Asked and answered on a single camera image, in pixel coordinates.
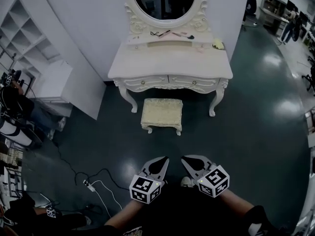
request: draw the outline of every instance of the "stool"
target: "stool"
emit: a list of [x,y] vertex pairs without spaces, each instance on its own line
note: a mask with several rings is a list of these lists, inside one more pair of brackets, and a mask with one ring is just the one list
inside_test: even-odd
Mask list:
[[178,136],[182,132],[182,108],[183,102],[176,99],[145,99],[141,126],[152,133],[152,128],[174,127]]

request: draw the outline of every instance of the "mirror frame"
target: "mirror frame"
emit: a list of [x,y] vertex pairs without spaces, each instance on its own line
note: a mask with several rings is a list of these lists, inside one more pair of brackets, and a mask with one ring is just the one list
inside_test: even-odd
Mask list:
[[146,24],[157,28],[171,29],[180,27],[191,21],[199,12],[202,2],[203,0],[194,0],[190,10],[184,16],[173,20],[160,20],[149,16],[139,7],[136,0],[127,0],[127,5]]

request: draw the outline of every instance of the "jeans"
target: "jeans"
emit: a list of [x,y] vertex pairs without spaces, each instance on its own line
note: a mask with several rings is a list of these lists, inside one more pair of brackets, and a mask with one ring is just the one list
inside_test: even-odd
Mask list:
[[34,102],[34,109],[31,112],[30,120],[35,122],[35,124],[43,130],[43,132],[48,135],[51,129],[59,130],[58,123],[51,120],[51,117],[46,113],[38,103]]
[[281,37],[282,42],[284,41],[284,38],[287,35],[287,33],[289,33],[289,34],[288,34],[285,42],[286,43],[289,42],[289,40],[292,38],[293,28],[294,28],[294,23],[293,22],[288,23],[288,25],[284,28],[283,34],[282,34],[282,37]]

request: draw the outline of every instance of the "floor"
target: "floor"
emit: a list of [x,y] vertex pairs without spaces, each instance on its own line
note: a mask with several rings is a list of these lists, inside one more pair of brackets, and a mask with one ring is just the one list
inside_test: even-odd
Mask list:
[[301,77],[310,74],[311,64],[308,61],[308,57],[311,53],[306,45],[302,43],[302,39],[299,38],[296,42],[290,40],[286,45],[280,44],[276,36],[271,35],[274,42],[277,44],[280,52],[282,53],[292,75],[297,84],[298,91],[300,93],[304,112],[308,112],[315,107],[314,90],[311,89],[307,92],[306,88],[309,86],[308,82]]
[[[169,183],[179,184],[186,174],[180,157],[201,154],[221,164],[231,176],[230,190],[255,205],[263,205],[277,227],[293,230],[303,207],[308,186],[309,149],[304,109],[296,82],[281,52],[263,27],[241,31],[231,61],[234,78],[217,106],[215,118],[208,116],[214,93],[198,94],[187,89],[151,89],[131,93],[139,111],[131,113],[115,86],[108,86],[95,121],[74,109],[63,133],[56,135],[62,157],[77,172],[95,174],[106,167],[119,186],[128,188],[134,174],[155,157],[167,155]],[[149,135],[141,129],[145,98],[183,100],[183,132],[155,128]],[[96,193],[74,183],[74,173],[59,159],[56,147],[44,146],[25,153],[23,176],[30,195],[39,205],[47,203],[40,192],[59,201],[57,208],[76,210],[88,204],[102,207]],[[125,206],[129,192],[117,188],[103,171],[91,180],[102,180]],[[95,184],[111,214],[120,209],[100,183]],[[87,212],[94,226],[108,216]]]

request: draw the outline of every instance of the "white vanity table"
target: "white vanity table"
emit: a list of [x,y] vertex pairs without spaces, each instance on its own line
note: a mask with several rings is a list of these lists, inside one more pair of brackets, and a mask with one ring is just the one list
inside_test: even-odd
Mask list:
[[[205,15],[207,0],[194,0],[190,10],[175,20],[157,20],[145,14],[136,0],[125,4],[130,15],[130,36],[120,45],[108,77],[118,86],[122,97],[137,112],[137,103],[127,90],[191,89],[207,94],[216,91],[209,115],[224,96],[233,74],[225,50],[212,47],[214,38]],[[168,34],[185,32],[194,39]]]

